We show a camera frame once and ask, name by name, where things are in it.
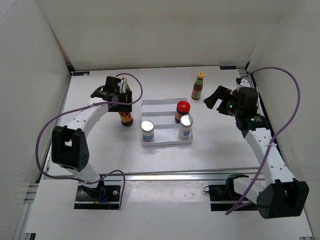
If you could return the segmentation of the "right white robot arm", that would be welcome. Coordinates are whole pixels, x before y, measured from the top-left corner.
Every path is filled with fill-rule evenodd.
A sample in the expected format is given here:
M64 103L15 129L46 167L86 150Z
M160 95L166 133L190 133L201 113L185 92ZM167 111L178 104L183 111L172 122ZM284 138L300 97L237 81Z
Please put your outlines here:
M237 128L260 165L258 173L264 176L264 184L258 183L255 177L249 179L242 174L233 174L227 178L224 188L226 197L230 200L238 199L230 211L241 208L242 201L247 199L256 205L264 219L300 216L309 194L309 186L305 181L297 180L285 165L272 139L269 122L258 113L257 91L245 86L231 90L220 85L204 103L212 109L217 100L221 100L217 111L235 118Z

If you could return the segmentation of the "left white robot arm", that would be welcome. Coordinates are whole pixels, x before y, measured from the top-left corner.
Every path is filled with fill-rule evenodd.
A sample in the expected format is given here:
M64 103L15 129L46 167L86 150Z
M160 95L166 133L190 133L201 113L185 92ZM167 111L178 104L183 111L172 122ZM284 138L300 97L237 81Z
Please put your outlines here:
M107 76L105 85L90 95L88 108L81 110L68 124L56 126L52 131L52 162L80 179L93 200L103 198L105 188L98 182L101 176L89 164L87 136L104 114L131 112L131 102L132 91L127 78Z

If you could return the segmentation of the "silver-cap salt shaker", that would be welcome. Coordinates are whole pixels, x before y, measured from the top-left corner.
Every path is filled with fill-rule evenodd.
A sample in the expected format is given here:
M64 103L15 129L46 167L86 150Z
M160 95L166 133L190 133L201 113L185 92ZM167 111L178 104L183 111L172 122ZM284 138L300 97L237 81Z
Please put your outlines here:
M193 118L190 115L183 115L181 117L178 129L178 137L180 139L185 140L190 136L193 122Z
M144 142L150 142L154 139L154 123L151 120L141 122L141 134Z

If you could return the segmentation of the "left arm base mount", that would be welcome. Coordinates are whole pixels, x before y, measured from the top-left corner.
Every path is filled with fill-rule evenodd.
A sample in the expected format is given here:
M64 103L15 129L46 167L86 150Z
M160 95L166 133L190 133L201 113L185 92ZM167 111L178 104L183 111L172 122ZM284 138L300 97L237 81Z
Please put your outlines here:
M120 208L121 185L110 185L105 181L96 188L78 185L74 200L76 210L118 210Z

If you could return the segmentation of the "yellow-cap sauce bottle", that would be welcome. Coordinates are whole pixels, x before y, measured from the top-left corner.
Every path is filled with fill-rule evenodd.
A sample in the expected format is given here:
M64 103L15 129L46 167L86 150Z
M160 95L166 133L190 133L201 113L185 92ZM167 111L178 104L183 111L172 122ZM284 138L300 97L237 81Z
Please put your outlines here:
M131 92L131 89L130 89L130 86L128 84L127 78L126 78L126 92L125 92L125 94L128 94L129 92Z
M202 90L203 90L203 83L204 83L205 74L203 72L199 72L197 74L197 78L194 82L191 98L193 100L199 100L201 98Z

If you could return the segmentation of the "red-lid sauce jar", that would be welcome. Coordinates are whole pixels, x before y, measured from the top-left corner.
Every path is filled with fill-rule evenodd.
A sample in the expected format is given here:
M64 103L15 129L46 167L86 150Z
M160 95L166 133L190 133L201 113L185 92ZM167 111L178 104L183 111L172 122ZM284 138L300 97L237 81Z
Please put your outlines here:
M182 116L189 114L190 108L191 106L188 101L182 100L177 103L175 114L175 122L177 124L180 123Z
M133 117L131 112L119 112L121 124L125 127L129 127L133 124Z

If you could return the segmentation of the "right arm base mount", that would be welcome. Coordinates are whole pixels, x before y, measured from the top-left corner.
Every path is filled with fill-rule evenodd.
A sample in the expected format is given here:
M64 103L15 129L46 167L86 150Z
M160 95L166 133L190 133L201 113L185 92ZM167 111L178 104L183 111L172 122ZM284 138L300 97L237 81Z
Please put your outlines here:
M210 210L212 212L228 211L241 198L251 179L246 174L231 174L224 184L211 184L203 188L203 192L209 194ZM256 211L257 197L263 191L264 186L255 182L249 190L242 208L236 211Z

